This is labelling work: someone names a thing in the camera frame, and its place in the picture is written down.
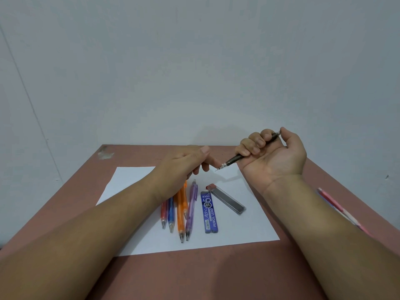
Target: wall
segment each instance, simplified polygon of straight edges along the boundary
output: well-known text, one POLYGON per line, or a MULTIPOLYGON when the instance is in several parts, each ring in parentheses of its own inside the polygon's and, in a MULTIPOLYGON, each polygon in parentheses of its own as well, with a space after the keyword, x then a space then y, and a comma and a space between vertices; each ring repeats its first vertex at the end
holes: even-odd
POLYGON ((0 33, 0 248, 62 185, 0 33))
POLYGON ((0 0, 61 177, 102 143, 286 126, 400 227, 400 0, 0 0))

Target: table surface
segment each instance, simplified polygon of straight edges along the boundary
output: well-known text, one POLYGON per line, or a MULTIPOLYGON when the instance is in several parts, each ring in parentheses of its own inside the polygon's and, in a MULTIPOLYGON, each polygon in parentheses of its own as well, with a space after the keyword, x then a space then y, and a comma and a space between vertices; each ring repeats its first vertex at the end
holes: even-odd
MULTIPOLYGON (((117 166, 155 166, 173 146, 104 145, 0 251, 0 259, 96 205, 117 166)), ((232 146, 212 146, 220 160, 232 146)), ((312 161, 303 176, 400 254, 400 231, 312 161)), ((115 257, 88 299, 326 299, 299 248, 255 193, 280 240, 115 257)))

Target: white paper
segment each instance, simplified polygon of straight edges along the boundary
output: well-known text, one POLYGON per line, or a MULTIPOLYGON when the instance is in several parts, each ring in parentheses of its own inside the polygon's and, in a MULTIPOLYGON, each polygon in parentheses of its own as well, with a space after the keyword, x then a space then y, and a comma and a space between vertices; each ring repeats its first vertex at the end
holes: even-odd
MULTIPOLYGON (((153 168, 117 167, 97 204, 139 181, 150 173, 153 168)), ((200 170, 197 176, 192 175, 187 185, 188 200, 193 179, 196 179, 198 184, 198 195, 194 209, 193 231, 190 240, 188 242, 185 240, 183 244, 180 242, 176 231, 176 223, 173 233, 169 232, 168 227, 163 230, 160 221, 161 211, 158 208, 131 237, 121 249, 118 256, 279 240, 279 237, 236 164, 217 172, 215 172, 213 167, 210 167, 210 171, 208 172, 200 170), (200 198, 200 192, 206 191, 206 186, 211 183, 216 184, 246 207, 246 211, 239 216, 217 197, 213 196, 218 225, 218 233, 216 234, 206 234, 204 232, 200 198)))

